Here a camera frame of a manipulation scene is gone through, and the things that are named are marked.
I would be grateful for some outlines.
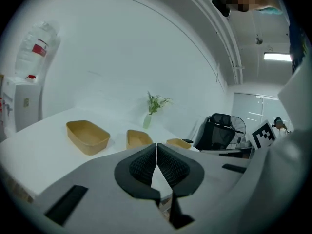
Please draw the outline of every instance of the white wall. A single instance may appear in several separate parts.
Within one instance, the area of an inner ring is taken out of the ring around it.
[[[217,60],[209,55],[208,63],[191,36],[132,0],[25,3],[3,35],[1,73],[13,75],[20,42],[39,20],[56,20],[61,38],[43,88],[43,118],[83,106],[141,124],[149,90],[174,99],[153,120],[189,137],[197,121],[226,111],[226,85],[211,68]]]

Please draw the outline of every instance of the black camera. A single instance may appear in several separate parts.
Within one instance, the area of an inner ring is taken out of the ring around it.
[[[221,14],[225,17],[230,15],[231,10],[226,5],[224,0],[213,0],[213,5],[221,12]]]

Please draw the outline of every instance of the wooden tray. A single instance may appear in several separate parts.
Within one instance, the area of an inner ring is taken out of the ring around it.
[[[106,148],[111,135],[87,120],[66,123],[70,140],[86,155],[95,155]]]
[[[127,149],[137,148],[139,146],[150,145],[153,141],[151,137],[141,131],[128,130],[127,131]]]
[[[172,138],[167,140],[167,144],[170,145],[174,145],[180,148],[184,148],[184,149],[190,149],[191,145],[183,140],[181,140],[180,138]]]

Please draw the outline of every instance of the fluorescent light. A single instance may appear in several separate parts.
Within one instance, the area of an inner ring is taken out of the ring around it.
[[[249,119],[249,118],[245,118],[245,119]],[[255,119],[250,119],[250,120],[254,120],[254,121],[256,121]]]
[[[289,54],[264,53],[264,60],[284,60],[292,61]]]
[[[273,97],[268,97],[268,96],[261,96],[261,95],[257,95],[257,98],[264,98],[264,99],[271,99],[271,100],[278,100],[278,98],[273,98]]]
[[[260,116],[263,116],[261,114],[256,114],[256,113],[252,113],[252,112],[248,112],[249,114],[252,114],[252,115],[260,115]]]

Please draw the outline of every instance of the red label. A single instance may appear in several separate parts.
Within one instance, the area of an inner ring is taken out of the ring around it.
[[[33,52],[45,57],[45,54],[47,53],[47,51],[42,48],[41,46],[39,46],[38,44],[35,44],[34,45],[34,48],[33,48]]]

